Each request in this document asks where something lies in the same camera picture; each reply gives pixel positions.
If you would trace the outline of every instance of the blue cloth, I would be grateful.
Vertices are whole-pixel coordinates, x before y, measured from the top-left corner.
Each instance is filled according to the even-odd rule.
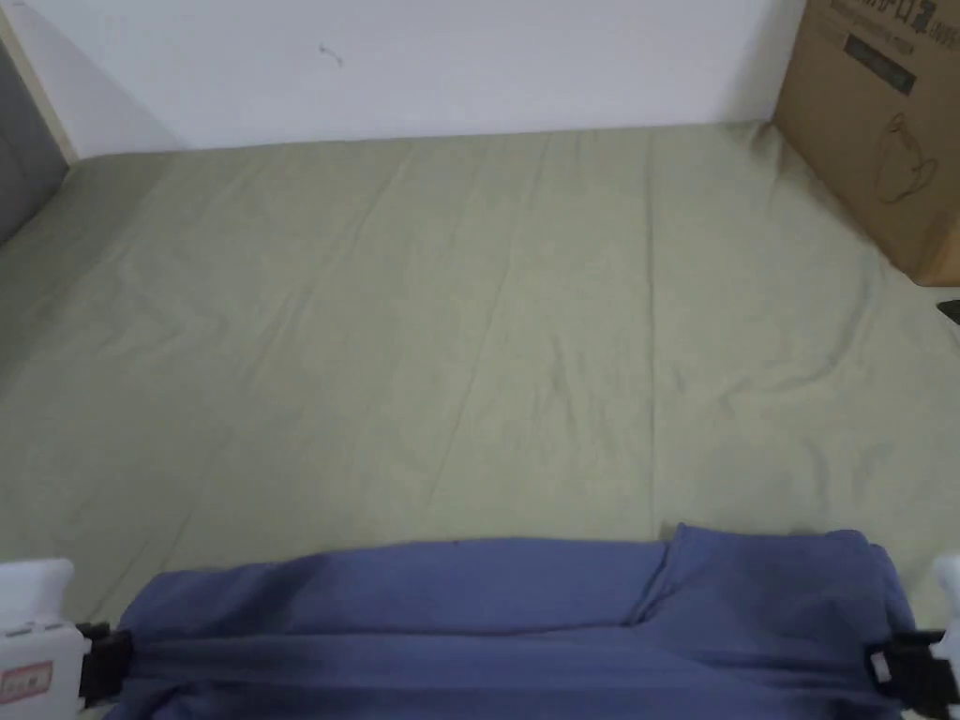
[[[481,540],[155,578],[132,718],[897,718],[864,645],[912,630],[855,532]]]

